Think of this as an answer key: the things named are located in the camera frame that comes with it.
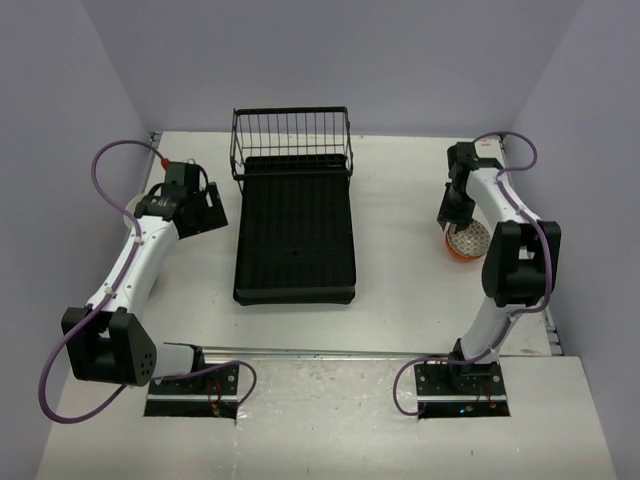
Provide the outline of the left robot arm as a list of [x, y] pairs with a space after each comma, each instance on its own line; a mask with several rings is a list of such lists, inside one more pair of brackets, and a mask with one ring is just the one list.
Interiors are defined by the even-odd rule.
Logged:
[[129, 237], [104, 284], [61, 320], [74, 376], [83, 381], [144, 386], [172, 379], [201, 390], [207, 367], [190, 344], [157, 343], [143, 313], [161, 267], [185, 238], [227, 226], [215, 183], [194, 162], [168, 162], [163, 182], [125, 210]]

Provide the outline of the beige ceramic bowl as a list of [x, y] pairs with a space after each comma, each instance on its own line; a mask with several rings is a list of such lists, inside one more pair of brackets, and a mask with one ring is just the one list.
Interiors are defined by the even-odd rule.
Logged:
[[144, 194], [136, 195], [125, 206], [126, 214], [123, 215], [123, 220], [125, 226], [129, 230], [134, 228], [134, 222], [131, 220], [131, 217], [134, 215], [136, 206], [143, 199], [143, 197]]

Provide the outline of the orange plastic bowl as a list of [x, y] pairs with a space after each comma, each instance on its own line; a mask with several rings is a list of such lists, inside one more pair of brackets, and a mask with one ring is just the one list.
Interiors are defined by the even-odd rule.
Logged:
[[455, 250], [453, 248], [453, 246], [451, 245], [451, 242], [449, 240], [449, 237], [445, 235], [444, 237], [444, 242], [445, 242], [445, 246], [447, 251], [457, 260], [460, 261], [465, 261], [465, 262], [470, 262], [470, 261], [476, 261], [481, 259], [484, 255], [479, 255], [479, 256], [469, 256], [469, 255], [464, 255], [459, 253], [457, 250]]

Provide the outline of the brown patterned white bowl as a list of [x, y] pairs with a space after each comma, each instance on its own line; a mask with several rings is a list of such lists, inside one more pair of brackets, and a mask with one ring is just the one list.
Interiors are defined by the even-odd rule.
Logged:
[[485, 255], [491, 242], [487, 228], [477, 220], [472, 220], [465, 231], [448, 237], [455, 250], [469, 256]]

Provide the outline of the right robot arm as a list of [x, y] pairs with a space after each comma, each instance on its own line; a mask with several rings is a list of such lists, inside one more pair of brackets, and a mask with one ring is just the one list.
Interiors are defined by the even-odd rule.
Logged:
[[545, 221], [516, 194], [496, 158], [481, 157], [474, 142], [447, 149], [448, 178], [437, 214], [448, 248], [454, 234], [472, 230], [476, 208], [492, 228], [483, 254], [481, 284], [485, 298], [471, 327], [448, 355], [446, 380], [456, 392], [477, 386], [482, 373], [498, 364], [499, 352], [515, 323], [546, 309], [555, 287], [561, 228]]

